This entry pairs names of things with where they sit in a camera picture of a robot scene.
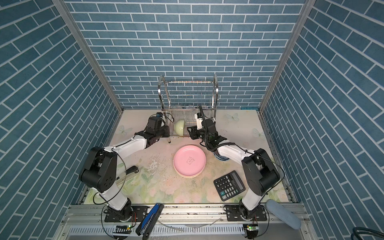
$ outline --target light green bowl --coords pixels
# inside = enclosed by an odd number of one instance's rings
[[[184,119],[180,119],[177,122],[175,122],[174,130],[175,130],[175,133],[179,136],[184,135],[184,122],[185,122]]]

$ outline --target metal corner post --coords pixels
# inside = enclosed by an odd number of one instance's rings
[[[295,43],[297,39],[299,38],[299,35],[301,33],[301,30],[303,29],[304,23],[306,22],[309,13],[312,10],[312,7],[316,0],[306,0],[305,4],[303,5],[303,9],[301,10],[301,13],[299,15],[299,18],[297,19],[297,22],[295,24],[295,27],[292,30],[291,37],[288,40],[288,43],[284,49],[283,54],[281,55],[279,65],[277,66],[273,76],[272,80],[268,85],[268,88],[265,92],[265,95],[262,99],[262,102],[260,103],[260,112],[263,112],[264,108],[266,107],[266,104],[273,92],[273,89],[275,88],[277,81],[279,80],[279,77],[284,69],[285,64],[288,61],[288,57],[292,52],[293,47],[295,46]]]
[[[57,11],[60,13],[61,17],[63,18],[65,24],[67,25],[67,27],[71,31],[73,37],[75,38],[76,42],[80,46],[81,50],[83,51],[85,57],[88,59],[89,64],[91,65],[91,67],[95,71],[101,84],[104,86],[105,90],[107,91],[109,97],[112,99],[112,102],[115,104],[119,113],[122,113],[123,107],[121,106],[118,98],[116,97],[110,84],[108,83],[108,80],[107,80],[106,76],[104,75],[99,63],[96,61],[96,58],[93,56],[91,49],[89,48],[87,42],[85,41],[79,27],[77,26],[72,14],[70,13],[67,5],[65,4],[64,0],[52,0],[52,2],[55,5],[55,7],[57,8]]]

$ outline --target dish rack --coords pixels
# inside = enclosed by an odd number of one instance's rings
[[[171,137],[189,137],[187,127],[196,126],[195,113],[201,105],[207,118],[216,117],[218,100],[218,81],[216,74],[213,80],[169,80],[159,78],[157,86],[161,110],[170,113],[175,121],[166,120]],[[184,119],[184,133],[177,135],[174,124]]]

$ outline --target black mounting plate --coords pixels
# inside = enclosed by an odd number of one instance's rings
[[[228,222],[245,221],[240,215],[239,205],[224,205],[224,210],[227,212]],[[255,209],[255,216],[257,221],[266,221],[265,210],[260,205]]]
[[[132,214],[135,215],[136,213],[136,222],[142,222],[144,218],[147,216],[147,206],[131,206],[132,207]],[[109,212],[108,209],[104,209],[104,213],[106,214],[104,222],[121,222],[118,219],[116,219],[112,213]]]

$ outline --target floral tablecloth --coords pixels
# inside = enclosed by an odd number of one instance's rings
[[[156,110],[126,110],[120,120],[111,144],[116,144],[131,137],[135,132],[145,127],[147,118],[156,113]],[[265,149],[271,156],[268,143],[257,116],[251,110],[218,110],[216,115],[216,128],[220,135],[230,141],[250,149]],[[133,165],[139,167],[140,172],[129,175],[122,188],[124,195],[134,204],[170,203],[219,203],[222,202],[213,181],[233,170],[236,170],[246,189],[247,182],[242,166],[232,160],[220,161],[213,153],[199,145],[200,140],[188,137],[174,137],[161,139],[151,147],[136,152],[124,159],[126,167]],[[203,172],[195,178],[181,177],[173,168],[173,156],[178,149],[185,145],[200,147],[207,157]],[[118,172],[124,170],[124,165],[118,165]],[[84,204],[93,204],[94,189],[90,189]],[[241,194],[225,202],[239,202],[245,195]],[[283,184],[279,184],[263,199],[274,199],[277,202],[288,202]],[[96,195],[95,202],[103,200]]]

